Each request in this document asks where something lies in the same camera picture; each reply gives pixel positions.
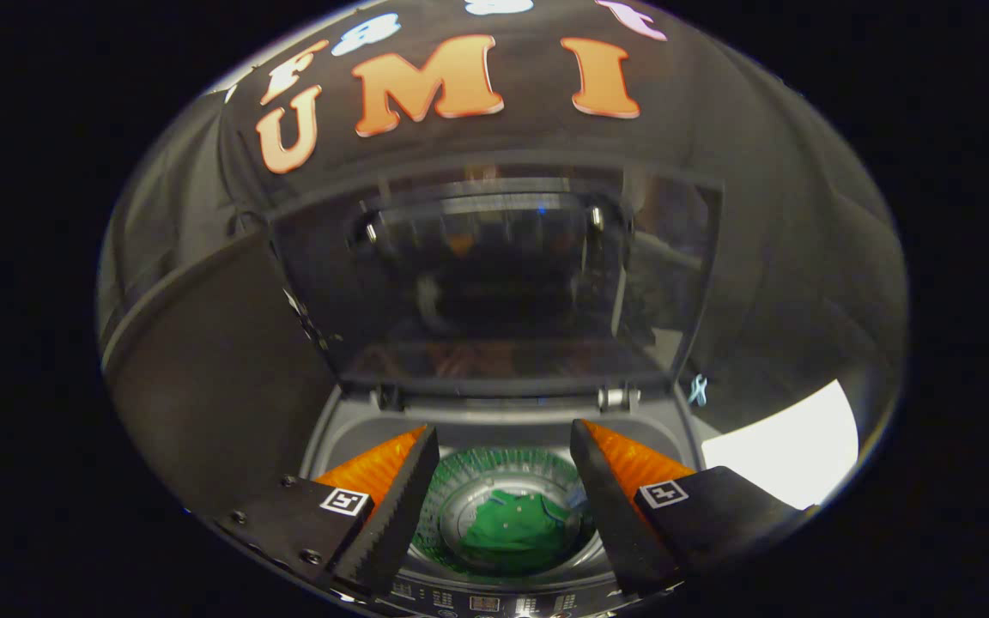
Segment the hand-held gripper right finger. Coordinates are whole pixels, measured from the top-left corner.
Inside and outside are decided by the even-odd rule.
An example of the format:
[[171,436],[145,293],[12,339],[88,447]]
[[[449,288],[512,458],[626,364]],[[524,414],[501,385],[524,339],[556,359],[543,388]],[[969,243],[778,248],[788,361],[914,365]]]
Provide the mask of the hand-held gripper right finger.
[[731,467],[695,472],[596,422],[573,420],[570,453],[625,593],[734,570],[804,521]]

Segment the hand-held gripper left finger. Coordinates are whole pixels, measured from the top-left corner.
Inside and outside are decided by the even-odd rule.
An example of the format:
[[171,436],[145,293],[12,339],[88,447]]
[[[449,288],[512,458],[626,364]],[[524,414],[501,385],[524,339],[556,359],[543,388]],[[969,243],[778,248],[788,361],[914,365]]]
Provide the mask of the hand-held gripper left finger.
[[315,480],[285,475],[221,512],[215,527],[240,550],[322,594],[387,596],[439,461],[439,435],[423,425]]

